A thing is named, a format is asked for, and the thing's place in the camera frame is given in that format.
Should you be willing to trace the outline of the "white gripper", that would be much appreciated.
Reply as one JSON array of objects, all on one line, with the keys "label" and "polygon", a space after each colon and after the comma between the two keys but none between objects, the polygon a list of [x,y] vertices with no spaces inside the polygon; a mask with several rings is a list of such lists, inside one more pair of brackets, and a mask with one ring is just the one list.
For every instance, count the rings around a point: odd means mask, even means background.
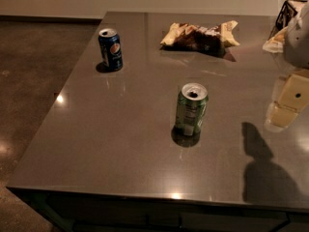
[{"label": "white gripper", "polygon": [[269,105],[265,127],[272,132],[285,130],[295,120],[297,112],[309,104],[309,3],[288,24],[284,57],[291,65],[304,69],[295,70],[285,81],[277,100],[284,107],[276,102]]}]

